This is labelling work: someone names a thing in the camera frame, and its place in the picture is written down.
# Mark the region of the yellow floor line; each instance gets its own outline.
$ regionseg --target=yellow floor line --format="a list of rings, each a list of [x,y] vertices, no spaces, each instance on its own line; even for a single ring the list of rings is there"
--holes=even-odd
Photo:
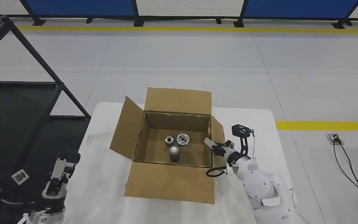
[[[358,122],[276,121],[277,130],[358,130]]]
[[[259,27],[175,27],[175,26],[18,26],[20,30],[44,31],[199,31],[199,32],[294,32],[313,34],[358,34],[358,30],[334,29],[294,29],[294,28],[259,28]]]

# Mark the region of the floor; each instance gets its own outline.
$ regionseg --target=floor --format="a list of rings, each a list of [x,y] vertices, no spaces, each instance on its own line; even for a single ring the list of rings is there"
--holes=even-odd
[[[52,22],[74,24],[64,20],[46,23]],[[110,26],[116,22],[98,21],[96,25]],[[267,26],[331,28],[329,22],[246,23],[246,27]],[[90,114],[102,101],[123,102],[129,96],[144,103],[147,87],[172,87],[211,91],[213,106],[217,107],[269,109],[276,120],[358,120],[357,35],[23,33]],[[11,34],[0,41],[0,52],[0,81],[51,81]],[[61,96],[53,114],[81,113]],[[358,191],[339,170],[325,132],[279,131],[299,206],[310,223],[356,223]],[[357,134],[340,132],[358,171]],[[347,170],[340,150],[338,159]]]

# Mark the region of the cardboard box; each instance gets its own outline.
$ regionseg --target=cardboard box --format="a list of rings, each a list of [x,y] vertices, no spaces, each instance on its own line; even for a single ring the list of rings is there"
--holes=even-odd
[[[171,162],[164,139],[189,135],[180,159]],[[211,167],[221,158],[203,142],[224,142],[222,125],[211,115],[211,92],[148,88],[142,110],[126,97],[110,149],[133,161],[125,196],[215,203]]]

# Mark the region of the table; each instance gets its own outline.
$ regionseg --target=table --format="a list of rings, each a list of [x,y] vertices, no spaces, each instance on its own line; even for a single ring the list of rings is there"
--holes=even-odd
[[[109,149],[122,103],[96,106],[80,147],[81,160],[68,184],[64,223],[256,223],[242,183],[234,174],[215,180],[215,204],[125,197],[131,161]],[[213,108],[226,139],[239,146],[231,126],[255,130],[255,158],[262,171],[279,172],[292,183],[272,112],[261,109]],[[253,138],[249,141],[252,156]],[[265,204],[278,204],[278,199]]]

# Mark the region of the power outlet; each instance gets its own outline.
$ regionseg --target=power outlet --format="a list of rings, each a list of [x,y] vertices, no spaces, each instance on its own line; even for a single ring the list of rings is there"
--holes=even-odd
[[[328,138],[328,141],[330,142],[330,144],[331,145],[339,145],[339,143],[338,142],[334,142],[334,135],[338,135],[338,138],[340,138],[340,140],[341,140],[341,144],[342,145],[344,145],[344,143],[343,143],[343,139],[342,139],[342,137],[339,135],[339,134],[337,134],[337,133],[326,133],[326,136],[327,136],[327,138]]]

